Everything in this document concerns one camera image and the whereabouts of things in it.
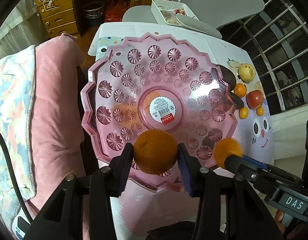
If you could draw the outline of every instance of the window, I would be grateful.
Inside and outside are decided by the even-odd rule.
[[[278,114],[308,104],[308,26],[289,0],[263,1],[262,12],[223,27],[221,33],[247,51],[270,113]]]

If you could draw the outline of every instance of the chair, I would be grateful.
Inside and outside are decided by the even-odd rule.
[[[182,17],[183,26],[190,28],[191,24],[197,29],[198,26],[203,26],[204,31],[211,30],[208,33],[211,36],[222,38],[221,34],[216,30],[229,23],[235,22],[261,12],[264,9],[263,0],[176,0],[185,3],[197,16],[199,21],[195,19],[186,19]],[[152,17],[150,6],[135,6],[126,11],[123,16],[123,22],[150,22],[157,23]]]

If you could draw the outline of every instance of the pink fruit plate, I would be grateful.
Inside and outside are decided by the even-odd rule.
[[[142,132],[159,128],[184,143],[203,166],[212,167],[214,146],[236,128],[235,105],[220,68],[186,40],[151,33],[126,37],[109,46],[88,74],[81,91],[82,126],[96,157],[106,163]],[[154,192],[182,187],[177,164],[164,174],[149,175],[133,162],[129,177]]]

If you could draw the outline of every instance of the patterned fabric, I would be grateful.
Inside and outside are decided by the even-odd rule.
[[[35,46],[0,60],[0,132],[6,142],[24,200],[35,196],[30,117],[35,93]],[[6,160],[0,147],[0,214],[9,230],[19,211]]]

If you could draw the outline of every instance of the storage box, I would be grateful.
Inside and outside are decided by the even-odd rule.
[[[182,27],[182,25],[179,25],[177,23],[175,24],[175,23],[167,22],[161,12],[161,11],[168,11],[171,9],[178,9],[178,8],[183,8],[187,16],[198,20],[196,15],[192,12],[192,10],[185,3],[168,1],[168,0],[152,0],[151,11],[158,24]]]

